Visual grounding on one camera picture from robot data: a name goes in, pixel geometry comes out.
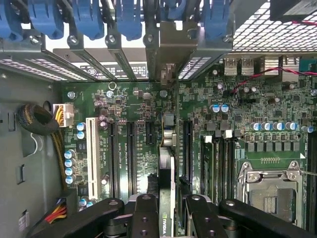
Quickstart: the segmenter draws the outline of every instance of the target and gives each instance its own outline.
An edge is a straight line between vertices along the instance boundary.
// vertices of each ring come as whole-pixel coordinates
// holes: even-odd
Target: chip
[[[78,196],[89,196],[88,184],[79,184],[78,185]]]
[[[86,152],[87,151],[87,141],[86,140],[78,140],[76,142],[76,152]]]

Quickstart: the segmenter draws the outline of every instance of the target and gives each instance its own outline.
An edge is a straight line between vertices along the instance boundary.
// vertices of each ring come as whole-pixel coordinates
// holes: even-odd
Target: capacitor
[[[86,137],[86,133],[85,132],[83,132],[83,131],[77,132],[77,138],[78,139],[82,140],[82,139],[85,139],[85,137]]]
[[[314,131],[314,128],[312,126],[302,126],[301,128],[302,132],[305,132],[305,133],[312,133]]]
[[[107,130],[108,129],[108,124],[105,121],[100,122],[100,128],[103,130]]]
[[[262,130],[271,130],[271,124],[268,122],[261,123],[261,129]]]
[[[250,124],[250,129],[251,130],[260,130],[260,124],[257,122],[253,122]]]
[[[226,104],[220,106],[220,110],[222,113],[227,113],[229,111],[229,107]]]
[[[293,83],[284,85],[282,87],[282,91],[289,91],[289,90],[293,90],[293,89],[295,89],[295,84],[293,84]]]
[[[75,166],[75,163],[76,163],[76,161],[75,161],[73,158],[67,159],[67,160],[65,160],[65,162],[64,162],[65,167],[67,167],[67,168],[70,168],[70,167],[72,167],[72,166]]]
[[[96,204],[96,203],[97,203],[97,201],[96,201],[96,200],[91,199],[91,200],[89,200],[89,201],[87,202],[86,207],[91,207],[92,205],[94,205],[94,204]]]
[[[109,181],[109,175],[104,175],[103,179],[101,180],[101,184],[106,185],[108,184],[108,181]]]
[[[65,169],[65,174],[67,175],[67,176],[71,176],[71,175],[73,175],[74,173],[75,173],[75,167],[70,167],[70,168],[66,168]]]
[[[102,108],[104,103],[102,101],[94,101],[95,108]]]
[[[67,176],[67,177],[65,178],[65,182],[66,182],[67,184],[72,184],[72,183],[75,182],[75,181],[76,181],[76,175]]]
[[[64,157],[66,159],[71,159],[73,157],[75,157],[75,151],[74,150],[67,150],[65,153],[64,153]]]
[[[252,93],[256,93],[257,92],[257,88],[256,87],[251,87],[251,92]]]
[[[269,104],[276,104],[280,102],[280,98],[270,98],[267,102]]]
[[[295,122],[288,121],[287,123],[285,123],[285,128],[287,130],[296,130],[297,124]]]
[[[107,121],[107,117],[105,115],[100,115],[98,119],[99,121]]]
[[[76,128],[77,128],[78,131],[86,130],[86,123],[80,122],[80,123],[77,124]]]
[[[213,113],[218,113],[218,112],[220,112],[220,107],[219,107],[219,105],[217,105],[217,104],[211,105],[211,106],[209,107],[209,109],[210,109]]]
[[[81,197],[81,199],[79,200],[79,206],[81,207],[86,207],[87,206],[87,203],[89,201],[89,198],[88,197]]]
[[[272,127],[274,130],[284,130],[285,125],[282,122],[274,122]]]

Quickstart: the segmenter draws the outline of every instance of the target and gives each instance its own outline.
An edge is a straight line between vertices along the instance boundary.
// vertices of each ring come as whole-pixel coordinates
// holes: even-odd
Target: white pci slot
[[[98,118],[86,118],[89,199],[99,199],[101,192]]]

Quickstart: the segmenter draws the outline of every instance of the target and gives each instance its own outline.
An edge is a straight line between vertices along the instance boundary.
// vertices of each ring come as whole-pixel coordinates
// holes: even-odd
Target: green circuit board
[[[118,189],[114,191],[110,184],[102,186],[100,199],[116,196],[127,202],[133,193],[146,193],[148,175],[158,170],[159,146],[162,141],[163,113],[174,113],[179,118],[179,128],[175,128],[179,137],[179,145],[173,151],[176,155],[176,165],[179,175],[184,175],[191,184],[192,192],[204,194],[218,204],[224,198],[236,197],[237,177],[242,164],[250,162],[255,170],[285,170],[292,161],[297,161],[302,170],[307,168],[307,133],[301,131],[302,126],[313,125],[317,117],[315,111],[316,99],[310,90],[317,78],[300,77],[295,83],[295,89],[282,90],[284,84],[271,78],[257,78],[248,82],[247,87],[255,87],[256,92],[244,94],[240,91],[231,95],[230,92],[237,82],[245,77],[206,76],[193,82],[180,82],[166,89],[167,96],[160,96],[161,85],[154,82],[118,82],[113,90],[113,96],[108,98],[109,83],[67,83],[63,87],[63,101],[72,103],[75,108],[75,125],[84,122],[85,118],[98,117],[100,108],[94,106],[95,101],[102,101],[107,109],[108,122],[115,126],[115,157],[109,153],[109,126],[100,129],[101,174],[108,174],[110,162],[117,163]],[[68,92],[76,94],[75,99],[69,99]],[[276,104],[269,103],[273,97],[280,99]],[[212,105],[227,105],[226,113],[214,113]],[[297,124],[296,130],[253,130],[252,123],[288,121]],[[133,146],[135,153],[136,177],[132,181],[136,190],[131,190],[131,169],[128,166],[127,151],[130,123],[135,128],[136,141]],[[151,123],[153,138],[148,143],[148,123]],[[232,131],[232,138],[224,139],[226,130]],[[77,129],[65,130],[66,149],[76,150]],[[206,143],[206,136],[212,136],[212,143]],[[78,153],[76,184],[87,182],[87,160],[85,152]],[[303,198],[306,205],[307,178],[303,175]],[[305,210],[301,215],[305,224]]]

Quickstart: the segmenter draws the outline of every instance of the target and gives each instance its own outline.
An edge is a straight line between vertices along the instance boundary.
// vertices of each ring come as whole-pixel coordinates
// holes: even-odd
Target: motherboard
[[[183,185],[214,204],[237,198],[304,228],[313,219],[307,204],[314,184],[302,171],[312,163],[317,78],[261,76],[232,93],[246,78],[211,70],[171,87],[65,84],[63,101],[74,106],[74,127],[65,129],[65,149],[74,154],[69,186],[78,188],[79,209],[108,197],[126,203],[133,194],[158,194],[160,149],[168,147],[175,156],[175,234],[185,228]]]

